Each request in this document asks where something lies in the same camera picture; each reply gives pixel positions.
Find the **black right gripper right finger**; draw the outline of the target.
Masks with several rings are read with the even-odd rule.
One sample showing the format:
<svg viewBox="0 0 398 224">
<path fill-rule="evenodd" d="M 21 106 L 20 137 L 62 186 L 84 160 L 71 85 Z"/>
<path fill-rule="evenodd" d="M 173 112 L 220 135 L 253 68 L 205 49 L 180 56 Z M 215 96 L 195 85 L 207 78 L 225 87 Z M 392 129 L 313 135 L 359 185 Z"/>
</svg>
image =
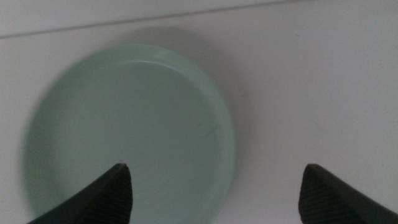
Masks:
<svg viewBox="0 0 398 224">
<path fill-rule="evenodd" d="M 302 223 L 397 224 L 397 214 L 318 164 L 307 164 L 298 200 Z"/>
</svg>

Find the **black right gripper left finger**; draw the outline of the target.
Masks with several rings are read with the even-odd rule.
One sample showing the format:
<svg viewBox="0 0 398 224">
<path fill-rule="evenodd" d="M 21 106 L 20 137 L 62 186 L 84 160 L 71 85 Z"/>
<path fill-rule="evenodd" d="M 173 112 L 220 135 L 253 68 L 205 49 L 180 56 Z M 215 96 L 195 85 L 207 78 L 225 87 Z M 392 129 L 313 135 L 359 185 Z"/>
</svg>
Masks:
<svg viewBox="0 0 398 224">
<path fill-rule="evenodd" d="M 126 164 L 119 163 L 29 224 L 128 224 L 132 205 L 131 173 Z"/>
</svg>

